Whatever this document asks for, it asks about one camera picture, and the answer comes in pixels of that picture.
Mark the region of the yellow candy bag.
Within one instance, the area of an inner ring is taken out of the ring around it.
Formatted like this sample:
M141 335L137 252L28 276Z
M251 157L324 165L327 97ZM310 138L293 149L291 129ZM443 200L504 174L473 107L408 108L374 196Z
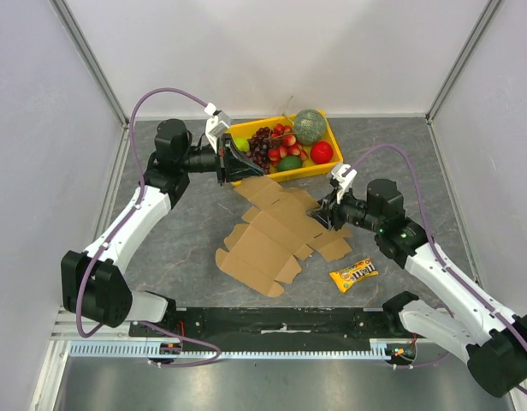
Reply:
M360 283L366 278L376 277L378 275L379 272L371 259L362 259L353 265L329 273L329 276L341 293L346 293L355 284Z

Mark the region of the green apple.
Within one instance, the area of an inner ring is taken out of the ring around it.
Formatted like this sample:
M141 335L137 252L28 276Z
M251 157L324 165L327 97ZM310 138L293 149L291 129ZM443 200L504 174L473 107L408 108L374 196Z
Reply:
M250 143L246 139L233 137L233 142L241 152L249 152L251 150Z

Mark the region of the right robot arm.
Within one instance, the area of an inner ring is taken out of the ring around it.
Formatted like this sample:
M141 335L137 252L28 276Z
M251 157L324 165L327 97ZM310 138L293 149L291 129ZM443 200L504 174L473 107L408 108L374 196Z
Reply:
M527 379L527 314L516 314L465 275L425 228L406 215L395 182L371 181L363 200L337 181L331 185L332 192L308 216L326 229L350 224L374 233L380 252L424 283L451 311L439 313L403 292L384 305L383 330L391 337L409 331L439 345L466 364L491 396L518 388Z

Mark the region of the yellow plastic tray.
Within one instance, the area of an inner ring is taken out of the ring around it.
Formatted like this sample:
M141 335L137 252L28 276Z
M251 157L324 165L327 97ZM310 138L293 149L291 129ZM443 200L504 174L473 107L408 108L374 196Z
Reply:
M333 158L326 164L314 164L311 161L310 157L311 147L313 145L303 146L301 144L308 154L308 158L303 162L303 166L296 170L277 172L276 166L271 165L270 173L267 175L269 178L275 180L276 182L286 182L303 177L324 175L329 173L336 164L341 163L343 161L340 148L329 126L329 121L322 110L318 111L324 115L327 123L326 132L320 141L326 141L333 147ZM277 123L289 125L293 129L294 119L297 114L270 117L252 122L242 122L234 124L231 126L228 132L231 134L232 137L239 137L242 139L249 140L259 128L269 127L270 129L272 129Z

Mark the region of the brown cardboard box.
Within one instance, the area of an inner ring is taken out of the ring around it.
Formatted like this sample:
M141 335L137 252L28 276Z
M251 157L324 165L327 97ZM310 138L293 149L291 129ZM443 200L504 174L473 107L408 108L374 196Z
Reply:
M216 250L216 266L267 297L284 293L283 286L300 274L300 262L319 253L330 263L352 248L348 229L324 228L307 215L317 202L303 189L283 188L267 176L252 177L234 187L251 208Z

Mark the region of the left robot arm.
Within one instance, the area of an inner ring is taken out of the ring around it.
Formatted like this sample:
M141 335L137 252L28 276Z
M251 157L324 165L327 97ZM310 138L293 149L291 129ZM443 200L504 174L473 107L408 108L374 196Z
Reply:
M155 150L133 197L113 223L82 252L68 251L61 261L64 308L73 313L78 332L89 337L83 319L116 328L127 321L146 321L160 337L170 336L177 316L170 301L152 292L132 291L123 276L151 230L177 205L194 173L213 173L219 183L261 176L234 143L221 116L205 124L207 145L194 145L192 133L179 119L157 126Z

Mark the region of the green lime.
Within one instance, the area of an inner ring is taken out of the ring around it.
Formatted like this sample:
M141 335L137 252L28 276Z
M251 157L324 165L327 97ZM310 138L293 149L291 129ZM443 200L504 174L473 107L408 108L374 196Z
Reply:
M303 166L303 161L297 156L286 156L276 166L277 172L296 170Z

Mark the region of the green netted melon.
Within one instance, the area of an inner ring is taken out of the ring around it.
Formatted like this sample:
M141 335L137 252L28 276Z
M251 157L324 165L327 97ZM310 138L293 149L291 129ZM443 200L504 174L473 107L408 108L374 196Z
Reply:
M323 114L314 109L301 110L295 117L293 133L303 146L312 146L319 142L327 129Z

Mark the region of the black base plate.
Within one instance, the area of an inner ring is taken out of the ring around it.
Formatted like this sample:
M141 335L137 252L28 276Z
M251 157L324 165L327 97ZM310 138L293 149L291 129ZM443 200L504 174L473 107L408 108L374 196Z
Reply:
M357 338L412 337L383 310L361 307L177 307L157 325L198 339L233 332L288 331Z

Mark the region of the red apple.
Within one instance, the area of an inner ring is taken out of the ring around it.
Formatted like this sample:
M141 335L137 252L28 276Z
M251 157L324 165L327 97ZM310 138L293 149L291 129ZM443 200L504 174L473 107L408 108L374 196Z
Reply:
M311 147L310 157L314 164L326 164L333 156L333 147L326 141L319 141Z

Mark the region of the dark purple grape bunch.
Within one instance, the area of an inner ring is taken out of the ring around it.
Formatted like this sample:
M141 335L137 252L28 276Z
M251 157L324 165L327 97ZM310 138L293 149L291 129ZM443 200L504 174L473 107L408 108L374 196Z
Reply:
M258 167L263 169L265 175L270 173L271 160L269 159L271 129L259 128L248 140L249 152L247 157Z

